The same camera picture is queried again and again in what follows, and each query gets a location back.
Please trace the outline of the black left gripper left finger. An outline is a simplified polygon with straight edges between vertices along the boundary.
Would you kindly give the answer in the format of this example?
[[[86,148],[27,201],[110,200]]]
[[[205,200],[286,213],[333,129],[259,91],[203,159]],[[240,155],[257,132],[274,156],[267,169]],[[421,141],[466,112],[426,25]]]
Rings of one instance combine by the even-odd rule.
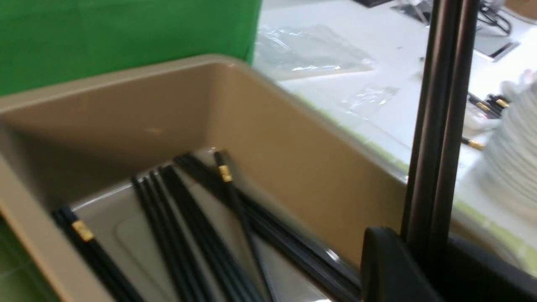
[[[391,228],[365,230],[360,279],[364,302],[443,302]]]

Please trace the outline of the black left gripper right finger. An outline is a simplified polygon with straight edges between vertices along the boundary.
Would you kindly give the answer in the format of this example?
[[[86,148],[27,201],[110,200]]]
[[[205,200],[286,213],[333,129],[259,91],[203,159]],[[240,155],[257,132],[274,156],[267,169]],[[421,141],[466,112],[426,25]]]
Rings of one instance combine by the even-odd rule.
[[[457,235],[450,235],[436,289],[446,302],[535,302],[533,277]]]

